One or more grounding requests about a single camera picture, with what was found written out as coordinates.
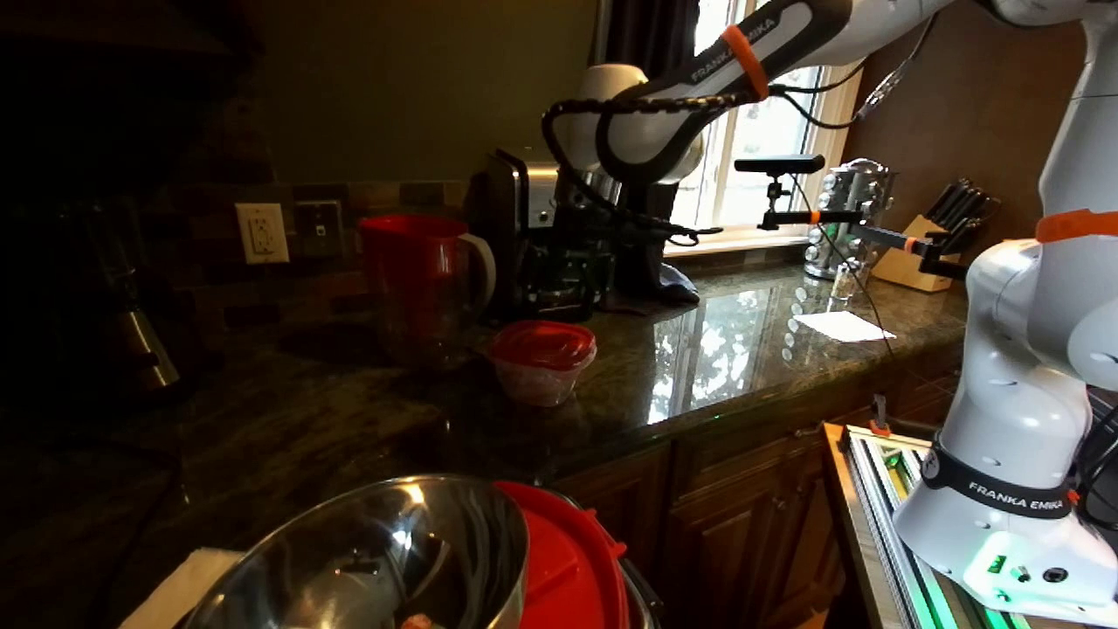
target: electrical outlet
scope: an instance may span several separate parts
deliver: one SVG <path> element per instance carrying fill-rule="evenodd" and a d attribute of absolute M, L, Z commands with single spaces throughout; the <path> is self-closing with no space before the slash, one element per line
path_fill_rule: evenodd
<path fill-rule="evenodd" d="M 345 256 L 342 202 L 338 200 L 298 200 L 291 205 L 295 256 L 298 257 L 338 257 Z"/>
<path fill-rule="evenodd" d="M 282 205 L 279 202 L 235 202 L 240 249 L 248 264 L 282 264 L 291 263 Z"/>

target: kitchen appliance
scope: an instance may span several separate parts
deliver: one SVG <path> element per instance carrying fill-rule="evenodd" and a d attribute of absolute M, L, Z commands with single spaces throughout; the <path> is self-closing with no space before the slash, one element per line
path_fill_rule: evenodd
<path fill-rule="evenodd" d="M 497 313 L 588 318 L 605 303 L 616 270 L 607 228 L 566 195 L 553 157 L 488 153 L 466 216 L 497 256 Z"/>

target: stainless steel bowl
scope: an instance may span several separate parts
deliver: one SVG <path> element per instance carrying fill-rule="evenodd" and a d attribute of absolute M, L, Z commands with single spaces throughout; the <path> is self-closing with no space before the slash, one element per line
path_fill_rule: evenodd
<path fill-rule="evenodd" d="M 526 525 L 488 481 L 401 474 L 265 536 L 185 624 L 505 629 L 525 611 L 525 566 Z"/>

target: granite countertop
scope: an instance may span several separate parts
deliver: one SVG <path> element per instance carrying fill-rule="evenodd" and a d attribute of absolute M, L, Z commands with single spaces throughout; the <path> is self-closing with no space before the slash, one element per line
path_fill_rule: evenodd
<path fill-rule="evenodd" d="M 192 548 L 248 548 L 359 481 L 553 481 L 700 426 L 771 420 L 820 388 L 872 388 L 893 362 L 957 354 L 963 324 L 961 289 L 870 284 L 847 306 L 893 339 L 831 341 L 798 321 L 831 306 L 799 270 L 696 284 L 687 311 L 595 313 L 596 362 L 560 409 L 505 403 L 486 361 L 413 372 L 377 355 L 363 321 L 322 321 L 229 334 L 178 404 L 80 440 L 3 440 L 0 607 L 29 624 L 119 622 Z"/>

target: dark wall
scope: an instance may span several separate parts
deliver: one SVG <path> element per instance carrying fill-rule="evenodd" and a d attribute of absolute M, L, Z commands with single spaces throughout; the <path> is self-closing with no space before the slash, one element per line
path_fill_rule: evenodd
<path fill-rule="evenodd" d="M 898 66 L 912 42 L 914 36 L 876 52 L 863 92 Z M 925 209 L 951 178 L 972 178 L 997 195 L 991 219 L 1024 234 L 1040 209 L 1039 176 L 1078 66 L 1078 25 L 1027 30 L 977 2 L 955 2 L 904 82 L 848 134 L 847 153 L 898 170 L 888 216 L 893 228 Z"/>

